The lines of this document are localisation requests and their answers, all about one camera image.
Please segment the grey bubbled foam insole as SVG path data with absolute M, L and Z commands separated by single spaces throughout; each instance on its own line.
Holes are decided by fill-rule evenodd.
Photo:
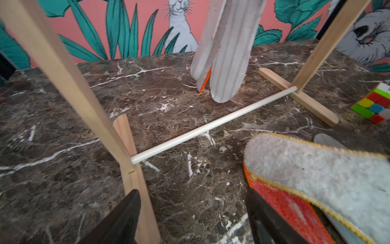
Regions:
M 313 142 L 316 144 L 329 146 L 329 147 L 335 147 L 335 148 L 341 148 L 341 149 L 347 149 L 344 145 L 342 145 L 340 142 L 332 138 L 331 136 L 320 133 L 315 135 Z

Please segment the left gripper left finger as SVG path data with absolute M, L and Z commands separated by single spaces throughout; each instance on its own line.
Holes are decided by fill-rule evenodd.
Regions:
M 80 244 L 135 244 L 141 196 L 132 190 Z

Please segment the yellow-edged felt insole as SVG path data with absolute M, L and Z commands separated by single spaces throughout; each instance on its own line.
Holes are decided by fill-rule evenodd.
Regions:
M 244 151 L 249 175 L 310 202 L 368 244 L 390 241 L 388 155 L 260 133 Z

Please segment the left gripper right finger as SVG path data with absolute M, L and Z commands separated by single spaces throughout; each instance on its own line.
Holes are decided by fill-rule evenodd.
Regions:
M 292 226 L 254 189 L 246 195 L 246 208 L 256 244 L 306 244 Z

